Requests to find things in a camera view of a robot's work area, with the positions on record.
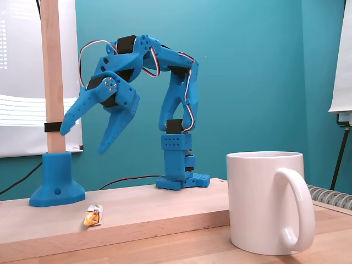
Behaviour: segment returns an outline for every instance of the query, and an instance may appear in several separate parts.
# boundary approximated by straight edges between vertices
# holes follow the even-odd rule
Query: small snack
[[[84,225],[88,227],[100,226],[103,220],[103,206],[102,205],[91,205],[86,212],[86,218],[84,219]]]

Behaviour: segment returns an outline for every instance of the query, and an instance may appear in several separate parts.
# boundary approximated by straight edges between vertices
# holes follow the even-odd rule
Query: white paper
[[[334,93],[329,112],[352,112],[352,1],[346,1]]]
[[[78,97],[75,0],[59,0],[65,112]],[[47,152],[41,23],[35,1],[0,1],[0,158]],[[79,152],[81,119],[65,137]]]

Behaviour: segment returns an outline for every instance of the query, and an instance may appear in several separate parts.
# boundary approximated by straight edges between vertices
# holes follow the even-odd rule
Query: blue base block
[[[156,180],[156,187],[159,189],[167,189],[178,191],[181,188],[189,188],[189,187],[208,187],[210,184],[210,176],[207,174],[198,174],[193,173],[192,178],[188,178],[186,180],[170,180],[165,176],[160,176]]]
[[[43,155],[43,185],[29,199],[30,206],[73,204],[86,198],[85,190],[72,179],[71,152]]]

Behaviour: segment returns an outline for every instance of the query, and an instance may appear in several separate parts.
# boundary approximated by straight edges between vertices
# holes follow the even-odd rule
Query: coffee mug
[[[303,155],[241,152],[226,156],[231,241],[263,255],[308,249],[315,236]]]

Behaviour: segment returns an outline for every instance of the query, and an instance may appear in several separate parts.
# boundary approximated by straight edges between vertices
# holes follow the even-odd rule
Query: wall
[[[330,188],[344,130],[328,113],[334,88],[344,0],[302,1],[309,183]],[[352,193],[351,142],[347,143],[335,189]]]
[[[79,48],[95,39],[147,34],[199,61],[195,172],[225,178],[226,154],[237,151],[300,151],[307,158],[300,1],[90,0],[77,1],[76,7]],[[97,44],[85,51],[85,82],[104,50],[104,44]],[[133,82],[141,96],[136,117],[102,156],[97,149],[108,114],[95,106],[83,117],[84,153],[73,155],[73,168],[86,190],[122,177],[164,173],[158,117],[168,80],[168,73],[157,79],[141,73]],[[0,159],[0,189],[39,161]],[[0,199],[29,197],[40,185],[41,173],[39,169]],[[154,182],[126,181],[115,187]]]

